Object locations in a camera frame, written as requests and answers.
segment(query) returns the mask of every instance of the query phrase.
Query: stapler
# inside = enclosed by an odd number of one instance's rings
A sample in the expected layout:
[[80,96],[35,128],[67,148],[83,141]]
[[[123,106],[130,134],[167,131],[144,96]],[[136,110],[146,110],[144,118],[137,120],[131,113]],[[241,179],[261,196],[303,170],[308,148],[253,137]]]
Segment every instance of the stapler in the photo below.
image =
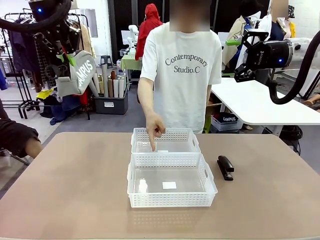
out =
[[219,156],[217,163],[219,165],[224,180],[233,181],[234,178],[232,177],[231,173],[235,172],[235,168],[229,161],[229,159],[226,156]]

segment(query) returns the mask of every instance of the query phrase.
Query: gray bag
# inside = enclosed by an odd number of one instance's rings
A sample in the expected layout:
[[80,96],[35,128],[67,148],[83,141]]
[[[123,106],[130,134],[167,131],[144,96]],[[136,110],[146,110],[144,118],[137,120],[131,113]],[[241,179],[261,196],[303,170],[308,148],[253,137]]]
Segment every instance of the gray bag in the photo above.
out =
[[70,66],[70,77],[63,76],[56,79],[58,95],[82,95],[96,73],[96,63],[87,51],[79,51],[75,57],[75,66]]

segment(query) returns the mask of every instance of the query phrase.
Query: white label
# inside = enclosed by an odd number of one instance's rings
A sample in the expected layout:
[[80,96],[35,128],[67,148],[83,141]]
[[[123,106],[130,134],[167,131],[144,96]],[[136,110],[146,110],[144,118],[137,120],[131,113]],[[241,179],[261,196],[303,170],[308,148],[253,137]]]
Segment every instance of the white label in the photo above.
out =
[[163,181],[162,187],[163,189],[177,189],[177,184],[175,181]]
[[105,101],[104,102],[104,107],[105,108],[114,108],[115,104],[112,101]]

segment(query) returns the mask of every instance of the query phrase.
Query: black shorts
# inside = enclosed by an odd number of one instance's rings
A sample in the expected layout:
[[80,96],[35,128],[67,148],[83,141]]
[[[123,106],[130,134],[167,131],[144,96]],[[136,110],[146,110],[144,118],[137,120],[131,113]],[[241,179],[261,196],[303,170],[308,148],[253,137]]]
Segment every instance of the black shorts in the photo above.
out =
[[38,132],[28,126],[10,119],[0,119],[0,149],[4,148],[19,158],[27,156],[25,151],[27,141],[38,139]]

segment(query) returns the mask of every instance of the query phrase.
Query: red hoodie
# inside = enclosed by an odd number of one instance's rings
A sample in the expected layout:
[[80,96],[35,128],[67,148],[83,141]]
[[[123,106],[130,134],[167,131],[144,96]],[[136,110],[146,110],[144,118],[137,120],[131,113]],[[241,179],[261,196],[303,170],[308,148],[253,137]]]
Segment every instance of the red hoodie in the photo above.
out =
[[139,60],[144,55],[146,39],[152,29],[162,25],[156,5],[148,4],[145,8],[146,20],[141,24],[139,29],[138,43],[136,46],[135,60]]

